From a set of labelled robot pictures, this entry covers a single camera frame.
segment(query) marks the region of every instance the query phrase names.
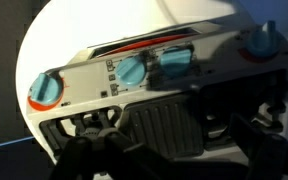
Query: knob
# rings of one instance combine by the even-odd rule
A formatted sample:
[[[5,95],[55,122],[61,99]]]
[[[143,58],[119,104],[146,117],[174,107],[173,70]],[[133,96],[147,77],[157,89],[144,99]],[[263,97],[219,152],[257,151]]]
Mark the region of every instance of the knob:
[[[250,35],[246,49],[256,57],[270,57],[279,50],[278,36],[275,22],[268,21]]]
[[[190,66],[192,52],[189,49],[171,47],[160,58],[161,69],[171,78],[183,75]]]
[[[55,103],[62,94],[62,84],[55,78],[41,73],[31,87],[31,100],[47,106]]]
[[[146,71],[141,56],[124,59],[116,68],[116,76],[126,86],[136,86],[145,77]]]

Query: orange ring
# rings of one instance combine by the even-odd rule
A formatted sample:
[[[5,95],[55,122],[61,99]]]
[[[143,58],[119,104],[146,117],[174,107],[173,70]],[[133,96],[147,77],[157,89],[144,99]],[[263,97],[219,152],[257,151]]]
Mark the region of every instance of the orange ring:
[[[41,104],[39,104],[37,102],[34,102],[34,101],[31,100],[31,96],[27,97],[27,101],[28,101],[29,105],[35,110],[38,110],[38,111],[50,110],[50,109],[54,108],[55,106],[57,106],[58,103],[62,100],[62,97],[64,95],[64,88],[66,88],[66,87],[63,87],[63,91],[62,91],[62,94],[61,94],[60,98],[56,102],[51,104],[51,105],[44,106],[44,105],[41,105]]]
[[[246,48],[242,48],[242,49],[239,49],[237,51],[247,61],[252,62],[252,63],[258,63],[258,64],[271,61],[276,56],[276,54],[274,54],[273,56],[270,56],[270,57],[263,57],[263,58],[262,57],[255,57],[250,52],[248,52]]]

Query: black plastic part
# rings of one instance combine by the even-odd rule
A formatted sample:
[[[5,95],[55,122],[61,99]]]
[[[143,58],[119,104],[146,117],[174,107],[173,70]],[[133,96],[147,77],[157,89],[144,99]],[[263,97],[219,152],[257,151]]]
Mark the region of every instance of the black plastic part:
[[[234,145],[227,131],[216,138],[209,133],[225,130],[230,123],[232,113],[239,113],[251,122],[257,115],[259,107],[267,103],[268,113],[272,114],[269,127],[254,121],[256,126],[266,132],[282,132],[283,125],[279,114],[285,112],[285,100],[288,92],[286,71],[278,70],[255,76],[235,79],[205,86],[200,91],[202,127],[206,150],[216,150]]]
[[[166,158],[203,153],[198,96],[185,93],[129,104],[124,131],[134,143],[144,143]]]
[[[233,114],[229,134],[249,158],[247,180],[280,180],[288,175],[288,141],[278,134],[265,134],[247,119]]]
[[[58,162],[50,176],[50,180],[73,180],[76,179],[79,174],[83,179],[93,179],[94,168],[90,168],[85,163],[86,156],[90,156],[92,151],[92,144],[90,139],[86,137],[76,137],[70,139],[62,155],[58,159]]]
[[[121,133],[107,135],[105,147],[110,160],[107,170],[113,179],[180,179],[169,161],[143,144],[134,144]],[[121,168],[117,167],[123,167],[127,172],[121,173]]]
[[[107,91],[102,91],[101,92],[101,98],[106,98],[108,95],[107,95]]]
[[[114,115],[108,119],[107,112],[114,110]],[[88,137],[95,140],[98,133],[103,128],[112,127],[113,124],[120,118],[121,109],[117,106],[111,106],[89,112],[79,113],[67,117],[51,119],[40,123],[40,129],[47,143],[54,152],[54,158],[58,160],[66,143],[73,138],[68,135],[62,126],[61,121],[70,119],[75,125],[75,135]],[[92,117],[85,118],[85,115],[92,114]]]

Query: blue knob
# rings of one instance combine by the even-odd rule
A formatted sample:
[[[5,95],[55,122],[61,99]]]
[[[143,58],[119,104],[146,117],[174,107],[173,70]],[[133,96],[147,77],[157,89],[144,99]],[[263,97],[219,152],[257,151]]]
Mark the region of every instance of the blue knob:
[[[250,35],[246,49],[256,57],[269,57],[277,53],[279,42],[275,22],[268,21],[262,28],[257,29]]]
[[[126,86],[136,86],[145,77],[145,66],[140,56],[133,56],[124,59],[116,68],[118,79]]]
[[[161,55],[161,68],[168,77],[181,76],[188,70],[191,56],[189,49],[169,48]]]
[[[45,106],[55,103],[62,93],[61,83],[43,73],[38,76],[31,89],[31,100]]]

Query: small label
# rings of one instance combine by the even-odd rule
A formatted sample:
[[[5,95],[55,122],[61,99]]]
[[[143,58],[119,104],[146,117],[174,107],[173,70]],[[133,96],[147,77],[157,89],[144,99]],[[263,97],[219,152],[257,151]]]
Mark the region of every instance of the small label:
[[[63,106],[68,106],[68,105],[71,105],[71,102],[64,102],[64,103],[61,104],[62,107]]]
[[[110,71],[114,71],[114,67],[113,66],[107,66],[107,70]]]
[[[106,98],[107,97],[107,91],[102,91],[101,92],[101,97]]]
[[[108,76],[108,79],[109,79],[110,81],[114,81],[114,80],[115,80],[115,74],[109,75],[109,76]]]
[[[113,64],[112,60],[107,60],[107,61],[106,61],[106,65],[107,65],[107,66],[112,66],[112,64]]]
[[[111,90],[115,90],[117,89],[117,84],[111,84],[110,87],[111,87]]]
[[[118,91],[117,91],[117,89],[112,90],[112,96],[117,96],[117,95],[118,95]]]

